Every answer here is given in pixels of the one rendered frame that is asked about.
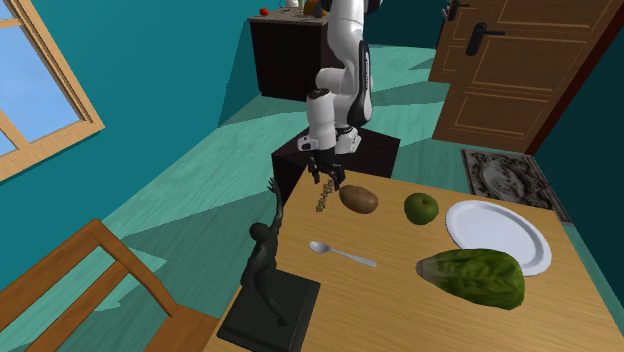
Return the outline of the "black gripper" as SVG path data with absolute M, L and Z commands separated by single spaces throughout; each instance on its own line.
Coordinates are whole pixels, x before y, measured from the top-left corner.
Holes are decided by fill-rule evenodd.
M 345 180 L 342 159 L 335 153 L 335 148 L 326 150 L 314 150 L 311 163 L 308 164 L 308 172 L 313 176 L 314 183 L 320 182 L 320 174 L 328 174 L 334 185 L 334 190 L 339 191 L 341 183 Z

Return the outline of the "small grey jagged object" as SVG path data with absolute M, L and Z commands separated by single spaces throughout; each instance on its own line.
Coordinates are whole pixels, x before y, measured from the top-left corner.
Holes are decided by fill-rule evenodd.
M 317 212 L 322 212 L 327 205 L 328 197 L 334 192 L 334 182 L 332 179 L 329 179 L 326 184 L 323 185 L 322 192 L 320 194 L 320 198 L 317 202 L 315 210 Z

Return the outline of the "brown potato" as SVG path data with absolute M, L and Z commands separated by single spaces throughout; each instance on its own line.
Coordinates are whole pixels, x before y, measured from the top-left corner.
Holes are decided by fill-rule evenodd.
M 342 186 L 339 198 L 345 207 L 359 214 L 370 214 L 379 205 L 379 199 L 374 193 L 355 185 Z

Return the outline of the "dark robot stand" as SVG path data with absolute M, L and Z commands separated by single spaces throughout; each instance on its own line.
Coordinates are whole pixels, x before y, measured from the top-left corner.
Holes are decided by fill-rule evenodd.
M 272 154 L 274 178 L 286 203 L 298 180 L 307 172 L 310 151 L 301 152 L 297 140 L 308 134 L 304 129 Z M 355 153 L 337 155 L 336 160 L 346 170 L 390 178 L 392 176 L 400 140 L 368 129 L 360 128 L 362 140 Z

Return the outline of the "silver spoon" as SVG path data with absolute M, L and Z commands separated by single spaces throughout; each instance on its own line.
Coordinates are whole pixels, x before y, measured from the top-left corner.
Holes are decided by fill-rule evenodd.
M 311 241 L 309 243 L 309 248 L 313 252 L 315 252 L 317 254 L 325 254 L 325 253 L 328 253 L 328 252 L 333 252 L 333 253 L 342 255 L 344 257 L 347 257 L 347 258 L 349 258 L 349 259 L 351 259 L 353 261 L 356 261 L 358 263 L 361 263 L 361 264 L 369 266 L 369 267 L 376 267 L 377 266 L 377 263 L 375 261 L 371 260 L 371 259 L 363 258 L 363 257 L 360 257 L 360 256 L 356 256 L 356 255 L 353 255 L 353 254 L 349 254 L 349 253 L 346 253 L 346 252 L 343 252 L 343 251 L 336 250 L 336 249 L 330 247 L 328 244 L 323 243 L 323 242 Z

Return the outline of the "green apple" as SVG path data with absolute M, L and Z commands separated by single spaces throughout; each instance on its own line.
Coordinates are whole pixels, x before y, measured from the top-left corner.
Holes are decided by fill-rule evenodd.
M 416 225 L 426 225 L 439 214 L 439 205 L 430 195 L 413 193 L 404 201 L 404 212 L 407 219 Z

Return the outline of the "dark human figure statue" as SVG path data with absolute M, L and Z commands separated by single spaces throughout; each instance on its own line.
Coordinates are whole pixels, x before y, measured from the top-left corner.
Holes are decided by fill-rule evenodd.
M 276 196 L 275 217 L 250 226 L 255 246 L 217 336 L 251 352 L 301 352 L 320 284 L 277 268 L 284 206 L 274 179 L 268 189 Z

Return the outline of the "dark cabinet with items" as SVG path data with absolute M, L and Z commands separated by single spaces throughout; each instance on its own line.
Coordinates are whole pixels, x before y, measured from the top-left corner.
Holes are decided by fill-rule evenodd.
M 322 68 L 344 65 L 327 41 L 327 19 L 280 8 L 248 19 L 262 95 L 304 102 Z

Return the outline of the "light wooden table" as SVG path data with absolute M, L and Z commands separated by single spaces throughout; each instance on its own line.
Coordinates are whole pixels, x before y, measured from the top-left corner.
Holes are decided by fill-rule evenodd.
M 348 172 L 349 184 L 372 191 L 378 208 L 362 215 L 303 174 L 285 206 L 277 263 L 320 284 L 301 352 L 624 352 L 620 333 L 557 216 L 515 205 L 546 238 L 550 267 L 526 279 L 523 304 L 511 311 L 452 296 L 416 272 L 419 260 L 449 250 L 445 222 L 410 223 L 405 198 L 414 183 Z M 371 259 L 317 254 L 311 241 Z

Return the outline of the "white plate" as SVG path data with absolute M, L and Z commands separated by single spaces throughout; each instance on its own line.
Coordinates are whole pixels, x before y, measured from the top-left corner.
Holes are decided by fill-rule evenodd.
M 518 213 L 491 202 L 468 200 L 452 205 L 445 225 L 461 249 L 492 249 L 512 256 L 525 277 L 545 272 L 552 253 L 543 234 Z

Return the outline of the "grey patterned rug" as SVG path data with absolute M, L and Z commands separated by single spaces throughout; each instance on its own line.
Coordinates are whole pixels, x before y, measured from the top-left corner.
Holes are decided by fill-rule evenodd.
M 472 194 L 552 210 L 563 225 L 573 225 L 532 156 L 470 149 L 461 156 Z

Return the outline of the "green lettuce head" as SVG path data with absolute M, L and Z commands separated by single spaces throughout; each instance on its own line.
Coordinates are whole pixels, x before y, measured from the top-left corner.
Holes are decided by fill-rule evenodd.
M 417 274 L 441 290 L 475 304 L 513 310 L 525 297 L 519 263 L 492 249 L 455 249 L 420 260 Z

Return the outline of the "brown wooden door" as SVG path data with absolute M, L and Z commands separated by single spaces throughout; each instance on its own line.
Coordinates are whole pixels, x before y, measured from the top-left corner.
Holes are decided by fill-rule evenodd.
M 525 152 L 624 0 L 447 0 L 433 137 Z

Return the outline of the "wooden chair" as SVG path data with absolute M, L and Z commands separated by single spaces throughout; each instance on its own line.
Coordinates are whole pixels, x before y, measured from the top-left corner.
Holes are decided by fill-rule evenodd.
M 167 315 L 144 352 L 204 351 L 219 320 L 176 303 L 157 276 L 97 218 L 0 291 L 0 332 L 96 248 L 105 251 L 114 262 L 43 332 L 36 335 L 25 352 L 57 352 L 128 275 L 149 292 Z

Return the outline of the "wooden framed window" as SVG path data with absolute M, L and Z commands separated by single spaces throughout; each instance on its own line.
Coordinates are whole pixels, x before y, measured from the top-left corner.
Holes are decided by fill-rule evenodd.
M 104 124 L 31 0 L 0 0 L 0 182 Z

